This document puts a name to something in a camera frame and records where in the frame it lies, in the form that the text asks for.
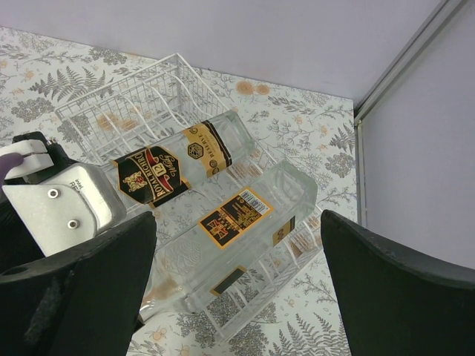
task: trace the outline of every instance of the dish rack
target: dish rack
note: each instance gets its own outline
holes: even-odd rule
[[[83,159],[103,165],[227,110],[185,59],[174,54],[55,112],[81,148]],[[258,145],[251,156],[160,206],[154,211],[157,248],[275,164],[271,153]],[[237,282],[203,306],[219,343],[258,315],[322,249],[320,216],[316,206],[310,217],[248,267]],[[220,313],[224,309],[217,306],[223,303],[226,312]]]

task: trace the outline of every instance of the gold label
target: gold label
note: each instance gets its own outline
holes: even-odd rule
[[[243,266],[236,267],[233,272],[224,277],[224,279],[221,280],[210,292],[216,297],[219,297],[225,290],[227,290],[227,288],[245,274],[246,271],[247,270]]]
[[[113,163],[119,174],[119,190],[152,208],[190,188],[180,175],[178,158],[160,146],[141,148]]]
[[[228,149],[209,121],[191,126],[183,133],[189,141],[188,155],[201,161],[208,177],[232,164]]]
[[[274,240],[274,245],[277,245],[282,239],[290,234],[290,232],[295,228],[295,217],[287,221],[284,226],[279,228],[273,235],[272,239]]]
[[[273,210],[255,191],[244,188],[204,217],[198,225],[219,248],[224,249]]]

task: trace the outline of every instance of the floral tablecloth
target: floral tablecloth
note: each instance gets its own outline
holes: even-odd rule
[[[154,59],[0,27],[0,146],[42,131],[81,155],[56,106]],[[356,220],[353,103],[308,90],[197,70],[252,135],[318,183],[318,204]],[[161,314],[133,337],[129,355],[349,355],[323,252],[229,344],[201,314]]]

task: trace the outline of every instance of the crest emblem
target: crest emblem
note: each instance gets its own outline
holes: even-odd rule
[[[210,228],[209,232],[211,232],[219,240],[228,234],[226,227],[219,220],[214,219],[210,221],[207,226]]]
[[[128,184],[128,191],[136,191],[147,185],[147,181],[142,177],[142,172],[135,172],[124,179],[124,183]]]

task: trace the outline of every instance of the screw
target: screw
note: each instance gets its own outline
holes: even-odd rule
[[[59,191],[57,189],[50,189],[49,191],[47,191],[47,195],[51,199],[55,199],[59,197]]]
[[[69,220],[68,221],[68,227],[71,229],[71,230],[74,230],[75,228],[77,228],[79,226],[79,221],[77,220]]]

